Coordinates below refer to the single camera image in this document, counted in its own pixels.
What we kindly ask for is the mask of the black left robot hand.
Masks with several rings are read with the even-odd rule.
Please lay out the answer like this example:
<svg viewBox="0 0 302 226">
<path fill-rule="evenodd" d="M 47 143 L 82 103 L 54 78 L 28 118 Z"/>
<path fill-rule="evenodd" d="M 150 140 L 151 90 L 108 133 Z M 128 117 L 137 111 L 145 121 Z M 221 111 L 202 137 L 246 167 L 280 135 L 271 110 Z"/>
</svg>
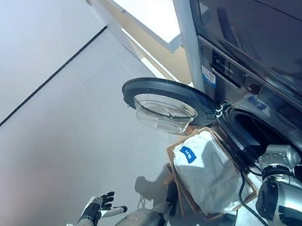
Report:
<svg viewBox="0 0 302 226">
<path fill-rule="evenodd" d="M 93 226 L 97 226 L 99 220 L 104 217 L 112 217 L 127 212 L 124 206 L 113 206 L 115 192 L 110 191 L 98 197 L 91 197 L 86 204 L 79 221 L 90 220 Z"/>
</svg>

